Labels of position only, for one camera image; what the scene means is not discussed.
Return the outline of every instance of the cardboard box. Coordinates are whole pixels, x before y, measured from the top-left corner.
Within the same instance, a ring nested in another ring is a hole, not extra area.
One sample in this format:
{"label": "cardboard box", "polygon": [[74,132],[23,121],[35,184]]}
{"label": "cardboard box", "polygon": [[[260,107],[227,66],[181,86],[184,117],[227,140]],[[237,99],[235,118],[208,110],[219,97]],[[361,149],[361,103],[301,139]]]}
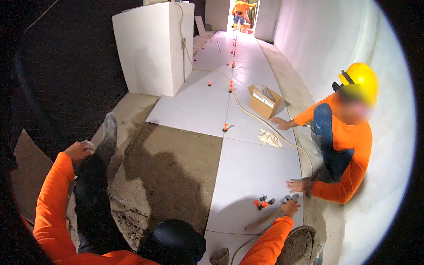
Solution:
{"label": "cardboard box", "polygon": [[283,101],[283,97],[266,86],[263,86],[263,88],[268,89],[274,99],[270,99],[269,96],[264,95],[262,89],[257,84],[254,84],[248,87],[251,95],[249,107],[265,120],[269,120],[277,112],[280,103]]}

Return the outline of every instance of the dark wall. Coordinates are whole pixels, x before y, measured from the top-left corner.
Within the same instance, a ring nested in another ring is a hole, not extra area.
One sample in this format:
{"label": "dark wall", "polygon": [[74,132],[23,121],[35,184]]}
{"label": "dark wall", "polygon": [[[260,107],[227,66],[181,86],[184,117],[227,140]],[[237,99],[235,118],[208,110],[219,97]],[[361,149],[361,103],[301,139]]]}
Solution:
{"label": "dark wall", "polygon": [[[194,4],[194,16],[202,16],[203,25],[205,24],[205,7],[206,0],[190,0]],[[194,22],[194,36],[199,35],[197,30],[196,21]]]}
{"label": "dark wall", "polygon": [[[38,3],[28,25],[52,3]],[[20,57],[33,102],[28,104],[22,90],[12,99],[12,145],[25,128],[55,159],[74,141],[91,139],[128,92],[112,16],[138,6],[142,0],[59,1],[26,32]],[[37,105],[41,115],[34,111]]]}

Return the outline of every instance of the yellow hard hat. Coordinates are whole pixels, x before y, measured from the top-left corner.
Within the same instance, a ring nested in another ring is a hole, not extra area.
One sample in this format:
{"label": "yellow hard hat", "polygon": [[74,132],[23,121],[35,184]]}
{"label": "yellow hard hat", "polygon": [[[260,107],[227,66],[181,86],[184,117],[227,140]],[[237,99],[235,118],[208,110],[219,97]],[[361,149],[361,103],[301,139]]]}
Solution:
{"label": "yellow hard hat", "polygon": [[344,90],[349,94],[350,92],[354,95],[360,94],[367,105],[377,105],[377,76],[366,63],[351,64],[346,72],[342,70],[342,73],[339,74],[339,79],[343,85],[359,84],[360,86],[352,86],[352,89],[356,87],[355,91],[350,91],[348,88]]}

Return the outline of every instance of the orange long-sleeve shirt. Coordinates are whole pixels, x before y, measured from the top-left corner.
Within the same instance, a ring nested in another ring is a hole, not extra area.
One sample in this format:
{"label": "orange long-sleeve shirt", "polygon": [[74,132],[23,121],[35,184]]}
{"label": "orange long-sleeve shirt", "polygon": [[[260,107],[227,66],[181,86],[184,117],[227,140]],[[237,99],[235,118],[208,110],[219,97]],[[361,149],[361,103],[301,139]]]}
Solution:
{"label": "orange long-sleeve shirt", "polygon": [[[315,107],[321,103],[331,104],[333,94],[310,106],[294,118],[295,123],[304,125],[313,118]],[[347,166],[340,183],[327,184],[317,181],[312,188],[312,195],[328,201],[345,204],[352,198],[365,176],[371,155],[372,132],[368,122],[359,125],[347,125],[333,115],[333,148],[336,151],[354,149],[354,155]]]}
{"label": "orange long-sleeve shirt", "polygon": [[232,15],[234,15],[234,14],[236,14],[236,12],[238,11],[238,12],[242,12],[242,13],[244,13],[244,12],[246,12],[246,9],[248,9],[249,7],[253,7],[253,6],[255,6],[256,4],[255,3],[253,3],[253,4],[248,4],[248,3],[246,3],[246,2],[238,2],[235,6],[234,6],[234,8],[233,8],[233,12],[231,13]]}
{"label": "orange long-sleeve shirt", "polygon": [[246,253],[240,265],[274,265],[293,224],[290,217],[277,218],[272,227]]}
{"label": "orange long-sleeve shirt", "polygon": [[59,153],[44,180],[35,209],[34,237],[47,255],[58,265],[158,265],[156,262],[126,251],[113,251],[103,256],[77,254],[66,228],[66,201],[69,182],[74,179],[71,158]]}

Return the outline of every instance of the worker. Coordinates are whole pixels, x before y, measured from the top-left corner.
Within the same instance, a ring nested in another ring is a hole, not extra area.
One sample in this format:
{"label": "worker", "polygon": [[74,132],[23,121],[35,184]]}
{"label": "worker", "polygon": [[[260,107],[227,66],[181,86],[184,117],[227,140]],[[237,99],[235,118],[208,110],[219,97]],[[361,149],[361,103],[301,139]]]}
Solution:
{"label": "worker", "polygon": [[[277,218],[272,226],[256,241],[242,259],[240,265],[274,265],[281,254],[284,242],[293,228],[293,216],[298,211],[300,204],[290,199],[286,203],[280,202],[283,217]],[[228,265],[229,250],[223,248],[214,253],[210,262],[212,265]]]}
{"label": "worker", "polygon": [[[158,224],[136,254],[131,252],[112,218],[106,190],[106,168],[116,142],[116,116],[108,113],[103,141],[95,151],[87,142],[75,142],[58,154],[38,197],[35,239],[56,264],[196,264],[206,241],[190,224],[176,219]],[[79,164],[74,188],[78,254],[65,219],[69,182],[75,177],[73,164]]]}
{"label": "worker", "polygon": [[242,25],[244,24],[244,14],[246,10],[249,7],[254,7],[258,3],[248,4],[246,3],[246,0],[241,0],[240,2],[237,2],[236,5],[233,8],[233,12],[231,13],[234,16],[234,25],[233,25],[233,31],[237,29],[237,23],[240,21],[240,31],[242,28]]}
{"label": "worker", "polygon": [[377,106],[377,77],[365,63],[353,63],[333,83],[335,93],[285,121],[272,123],[288,128],[311,123],[311,136],[321,150],[330,183],[311,180],[288,181],[291,192],[309,191],[314,197],[345,204],[361,184],[371,155],[372,132],[368,120]]}

